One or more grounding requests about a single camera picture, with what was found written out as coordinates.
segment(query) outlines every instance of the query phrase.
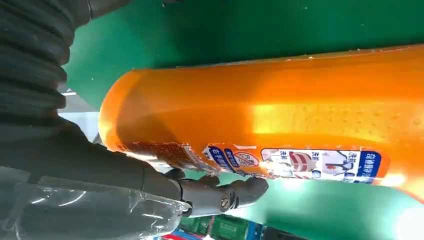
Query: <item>green panel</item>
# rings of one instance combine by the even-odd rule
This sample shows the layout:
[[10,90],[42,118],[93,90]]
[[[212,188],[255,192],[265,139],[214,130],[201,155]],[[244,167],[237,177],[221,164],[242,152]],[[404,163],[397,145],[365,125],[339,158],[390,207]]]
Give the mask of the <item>green panel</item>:
[[206,236],[211,218],[211,216],[183,217],[178,227],[192,234]]
[[248,221],[226,215],[216,216],[210,236],[215,240],[245,240]]
[[222,63],[424,42],[422,0],[133,0],[81,27],[68,84],[99,108],[132,68]]
[[[116,79],[133,68],[422,43],[423,10],[423,0],[184,0],[165,7],[160,0],[133,0],[77,31],[65,66],[68,85],[99,108]],[[225,183],[237,178],[222,175]],[[409,208],[423,206],[391,188],[269,184],[257,204],[231,214],[311,240],[392,240],[402,226],[416,231],[424,222],[408,217],[417,213]]]
[[[188,178],[202,175],[186,171]],[[244,178],[222,173],[220,179],[228,184]],[[405,236],[421,234],[424,207],[395,189],[298,179],[268,183],[268,192],[255,205],[229,214],[310,240],[420,239]]]

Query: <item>robotic hand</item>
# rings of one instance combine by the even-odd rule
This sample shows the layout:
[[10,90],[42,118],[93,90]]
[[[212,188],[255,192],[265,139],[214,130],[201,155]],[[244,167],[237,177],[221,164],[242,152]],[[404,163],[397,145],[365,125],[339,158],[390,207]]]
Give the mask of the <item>robotic hand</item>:
[[220,180],[216,176],[206,175],[199,180],[183,179],[185,175],[179,169],[171,170],[165,176],[177,180],[181,200],[191,206],[184,213],[185,217],[218,215],[231,209],[248,207],[268,189],[267,181],[257,177],[218,186]]

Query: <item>gray robotic arm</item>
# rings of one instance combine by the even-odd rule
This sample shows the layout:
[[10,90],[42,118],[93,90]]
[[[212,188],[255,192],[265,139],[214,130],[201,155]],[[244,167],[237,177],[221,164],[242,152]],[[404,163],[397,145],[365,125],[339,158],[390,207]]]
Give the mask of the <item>gray robotic arm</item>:
[[57,115],[75,29],[127,2],[0,0],[0,239],[143,239],[267,190],[260,178],[170,179]]

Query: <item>orange bottle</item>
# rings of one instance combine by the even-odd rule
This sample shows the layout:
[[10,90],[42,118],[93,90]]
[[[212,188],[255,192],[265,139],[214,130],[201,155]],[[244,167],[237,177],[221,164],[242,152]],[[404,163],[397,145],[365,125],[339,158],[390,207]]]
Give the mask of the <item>orange bottle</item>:
[[113,151],[179,168],[396,187],[424,200],[424,45],[141,69],[99,116]]

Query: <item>white label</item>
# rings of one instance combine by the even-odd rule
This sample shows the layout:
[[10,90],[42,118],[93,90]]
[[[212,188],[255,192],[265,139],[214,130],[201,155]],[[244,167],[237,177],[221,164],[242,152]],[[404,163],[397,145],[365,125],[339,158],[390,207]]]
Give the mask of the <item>white label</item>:
[[265,148],[261,156],[264,166],[274,176],[352,183],[358,173],[361,152]]

